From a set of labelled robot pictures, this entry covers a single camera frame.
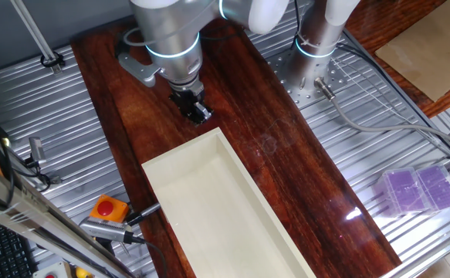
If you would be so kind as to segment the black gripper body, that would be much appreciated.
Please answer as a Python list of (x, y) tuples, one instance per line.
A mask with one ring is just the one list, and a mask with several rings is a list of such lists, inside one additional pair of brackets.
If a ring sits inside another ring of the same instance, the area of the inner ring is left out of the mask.
[(179, 111), (186, 117), (188, 112), (195, 112), (194, 103), (204, 103), (202, 93), (194, 95), (191, 90), (177, 91), (171, 90), (170, 99), (177, 105)]

